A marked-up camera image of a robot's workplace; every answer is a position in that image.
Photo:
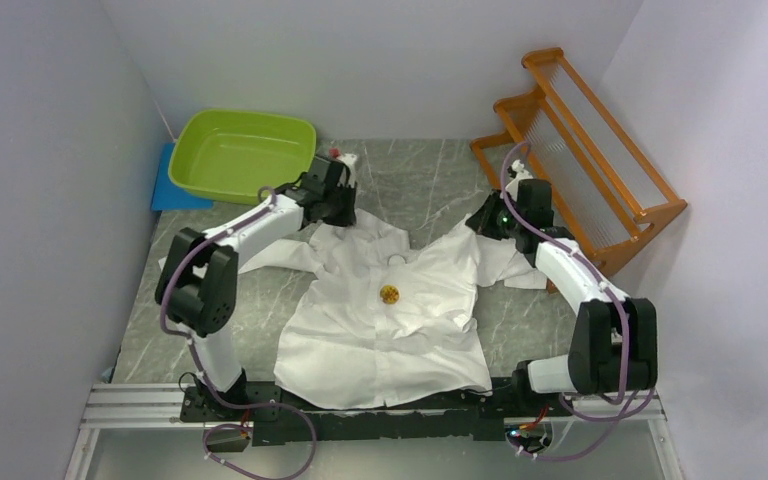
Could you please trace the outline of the white button-up shirt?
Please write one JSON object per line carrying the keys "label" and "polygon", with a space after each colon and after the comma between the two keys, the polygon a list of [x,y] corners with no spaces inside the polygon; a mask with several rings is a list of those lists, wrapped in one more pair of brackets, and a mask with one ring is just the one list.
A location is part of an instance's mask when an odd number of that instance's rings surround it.
{"label": "white button-up shirt", "polygon": [[[389,266],[394,254],[406,264]],[[264,267],[313,275],[279,336],[274,380],[334,410],[391,407],[456,390],[489,394],[474,317],[479,290],[497,283],[541,289],[547,282],[510,240],[487,239],[459,223],[414,250],[406,231],[366,211],[351,227],[322,225],[308,241],[279,240],[238,276]],[[383,285],[398,288],[397,303],[381,301]]]}

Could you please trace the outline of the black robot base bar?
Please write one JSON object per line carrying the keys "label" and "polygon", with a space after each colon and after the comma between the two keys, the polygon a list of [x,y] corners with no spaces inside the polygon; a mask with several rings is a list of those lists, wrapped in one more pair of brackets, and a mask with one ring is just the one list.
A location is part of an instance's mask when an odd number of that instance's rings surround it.
{"label": "black robot base bar", "polygon": [[474,441],[502,440],[522,424],[544,426],[550,420],[569,420],[556,395],[519,394],[508,377],[494,377],[489,396],[463,390],[434,394],[397,407],[361,410],[326,410],[278,387],[272,381],[250,381],[247,400],[262,409],[233,410],[220,405],[201,385],[189,386],[179,419],[188,424],[240,423],[247,420],[256,446],[278,446],[311,439],[298,415],[278,409],[291,405],[309,417],[317,439],[356,441],[467,437]]}

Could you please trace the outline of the blue flat mat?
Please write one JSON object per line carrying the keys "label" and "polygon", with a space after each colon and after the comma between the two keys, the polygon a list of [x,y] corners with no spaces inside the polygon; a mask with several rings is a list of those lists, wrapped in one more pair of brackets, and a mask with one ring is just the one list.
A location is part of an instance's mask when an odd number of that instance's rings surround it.
{"label": "blue flat mat", "polygon": [[212,200],[194,196],[171,181],[168,168],[174,146],[174,143],[163,145],[151,199],[151,210],[153,212],[167,212],[212,208],[214,205]]}

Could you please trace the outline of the aluminium frame rail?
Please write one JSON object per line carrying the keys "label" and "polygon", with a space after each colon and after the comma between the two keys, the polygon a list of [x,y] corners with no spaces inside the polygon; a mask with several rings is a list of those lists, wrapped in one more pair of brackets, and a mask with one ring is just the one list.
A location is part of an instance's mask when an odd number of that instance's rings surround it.
{"label": "aluminium frame rail", "polygon": [[[212,418],[189,420],[183,410],[191,402],[184,385],[175,383],[95,384],[85,404],[78,436],[65,477],[86,479],[100,434],[106,430],[207,430],[218,423]],[[631,418],[647,425],[658,465],[666,479],[685,477],[676,453],[660,398]]]}

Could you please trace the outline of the green plastic basin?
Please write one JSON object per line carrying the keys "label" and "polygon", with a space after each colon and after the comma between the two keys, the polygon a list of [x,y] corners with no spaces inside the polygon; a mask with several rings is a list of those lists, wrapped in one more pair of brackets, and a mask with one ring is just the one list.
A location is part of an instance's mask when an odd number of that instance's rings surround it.
{"label": "green plastic basin", "polygon": [[207,109],[193,115],[172,151],[168,177],[191,195],[255,205],[264,186],[306,171],[317,147],[314,126],[295,117]]}

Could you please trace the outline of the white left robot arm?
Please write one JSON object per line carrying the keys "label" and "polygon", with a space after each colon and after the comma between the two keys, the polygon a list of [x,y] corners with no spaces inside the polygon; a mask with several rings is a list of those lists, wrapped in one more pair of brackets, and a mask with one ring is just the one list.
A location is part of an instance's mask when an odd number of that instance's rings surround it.
{"label": "white left robot arm", "polygon": [[223,420],[246,406],[247,375],[236,357],[229,325],[239,269],[256,254],[310,224],[356,222],[359,158],[331,151],[314,156],[295,180],[263,187],[252,210],[206,231],[174,236],[155,290],[161,330],[185,340],[205,386],[207,407]]}

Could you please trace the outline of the orange wooden rack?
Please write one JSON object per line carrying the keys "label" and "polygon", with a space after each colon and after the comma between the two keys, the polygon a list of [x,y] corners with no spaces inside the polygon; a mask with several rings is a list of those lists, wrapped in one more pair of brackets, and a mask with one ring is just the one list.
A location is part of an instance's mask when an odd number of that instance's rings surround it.
{"label": "orange wooden rack", "polygon": [[499,133],[470,148],[487,179],[500,176],[486,153],[527,141],[525,168],[553,185],[553,203],[584,254],[612,276],[688,206],[610,113],[559,47],[521,64],[535,81],[527,93],[497,100]]}

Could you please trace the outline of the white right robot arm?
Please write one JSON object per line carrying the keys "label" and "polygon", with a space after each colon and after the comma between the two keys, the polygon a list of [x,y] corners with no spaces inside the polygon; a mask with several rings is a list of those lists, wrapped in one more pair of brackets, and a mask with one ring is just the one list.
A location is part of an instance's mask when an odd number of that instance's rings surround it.
{"label": "white right robot arm", "polygon": [[519,180],[514,195],[494,190],[465,224],[481,237],[512,241],[517,255],[547,277],[576,315],[567,354],[517,366],[509,391],[515,410],[535,414],[549,394],[623,396],[656,385],[655,306],[615,287],[574,235],[555,224],[549,182]]}

